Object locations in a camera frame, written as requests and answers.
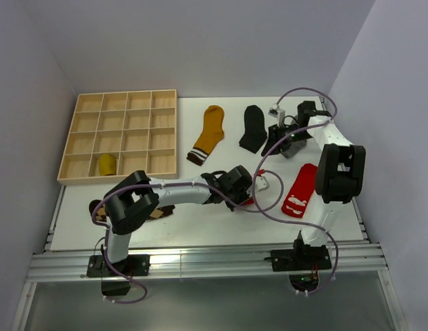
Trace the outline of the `black sock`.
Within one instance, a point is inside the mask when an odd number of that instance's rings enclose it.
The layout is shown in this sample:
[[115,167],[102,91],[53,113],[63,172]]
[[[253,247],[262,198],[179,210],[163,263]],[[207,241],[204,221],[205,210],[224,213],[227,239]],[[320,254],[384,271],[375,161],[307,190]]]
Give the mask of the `black sock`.
[[244,134],[239,146],[256,154],[266,141],[265,118],[257,105],[251,105],[244,111]]

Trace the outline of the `yellow bear sock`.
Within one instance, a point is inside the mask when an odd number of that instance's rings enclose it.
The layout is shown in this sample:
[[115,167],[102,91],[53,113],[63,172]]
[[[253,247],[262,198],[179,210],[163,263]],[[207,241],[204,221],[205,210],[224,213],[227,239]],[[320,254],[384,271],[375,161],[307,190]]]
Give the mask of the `yellow bear sock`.
[[102,154],[98,159],[99,175],[113,176],[117,174],[117,160],[111,154]]

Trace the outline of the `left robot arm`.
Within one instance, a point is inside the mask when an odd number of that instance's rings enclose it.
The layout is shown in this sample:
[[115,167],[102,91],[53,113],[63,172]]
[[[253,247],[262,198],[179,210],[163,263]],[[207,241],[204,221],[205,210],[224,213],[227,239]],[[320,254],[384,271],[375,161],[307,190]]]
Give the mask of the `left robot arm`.
[[127,176],[104,196],[110,220],[103,268],[111,275],[125,272],[131,234],[138,230],[154,210],[179,204],[218,204],[230,209],[249,200],[252,176],[239,165],[232,170],[204,173],[192,179],[150,178],[143,170]]

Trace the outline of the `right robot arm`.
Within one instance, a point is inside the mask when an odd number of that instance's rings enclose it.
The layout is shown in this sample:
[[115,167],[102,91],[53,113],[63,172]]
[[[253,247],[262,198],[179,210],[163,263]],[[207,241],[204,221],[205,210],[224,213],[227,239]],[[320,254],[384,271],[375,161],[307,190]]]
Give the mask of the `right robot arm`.
[[335,113],[317,109],[313,101],[300,103],[295,116],[287,115],[278,104],[269,114],[277,123],[269,127],[262,156],[281,154],[290,159],[305,148],[310,139],[321,150],[312,198],[321,200],[322,206],[312,212],[312,225],[304,225],[300,231],[305,244],[319,247],[330,241],[327,233],[343,205],[361,192],[366,150],[344,137],[333,122]]

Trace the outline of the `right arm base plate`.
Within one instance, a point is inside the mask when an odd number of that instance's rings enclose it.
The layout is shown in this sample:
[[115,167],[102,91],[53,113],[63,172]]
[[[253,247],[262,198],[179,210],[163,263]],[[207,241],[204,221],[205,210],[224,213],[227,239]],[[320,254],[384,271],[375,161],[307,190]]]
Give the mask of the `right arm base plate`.
[[300,252],[294,249],[272,250],[266,258],[274,272],[330,270],[332,268],[329,251]]

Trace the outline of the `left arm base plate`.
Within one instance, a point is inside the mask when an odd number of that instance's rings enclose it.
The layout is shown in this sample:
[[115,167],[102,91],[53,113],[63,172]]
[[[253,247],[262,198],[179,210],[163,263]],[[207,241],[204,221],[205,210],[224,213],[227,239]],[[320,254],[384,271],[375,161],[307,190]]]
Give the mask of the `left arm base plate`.
[[[128,255],[126,259],[113,264],[118,272],[130,277],[147,276],[149,266],[150,256],[147,254]],[[104,256],[100,254],[89,258],[86,276],[88,278],[117,277],[118,274],[106,265]]]

